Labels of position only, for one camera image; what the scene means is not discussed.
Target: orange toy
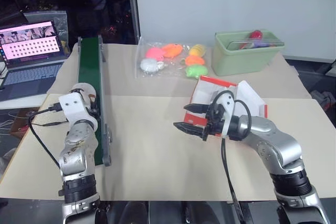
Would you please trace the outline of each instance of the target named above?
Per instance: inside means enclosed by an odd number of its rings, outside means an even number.
[[[163,55],[165,58],[174,58],[178,56],[182,50],[183,47],[179,44],[168,44],[165,45],[162,50],[164,50],[166,53]]]
[[[204,61],[203,58],[201,58],[199,56],[189,55],[187,58],[185,58],[185,64],[187,66],[195,65],[195,64],[204,65],[205,61]]]

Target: red object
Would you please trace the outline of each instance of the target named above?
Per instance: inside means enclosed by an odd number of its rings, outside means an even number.
[[[249,39],[262,39],[263,33],[260,30],[255,30],[252,33],[250,33],[250,36],[248,36]],[[240,49],[243,49],[247,43],[244,43],[240,46]]]

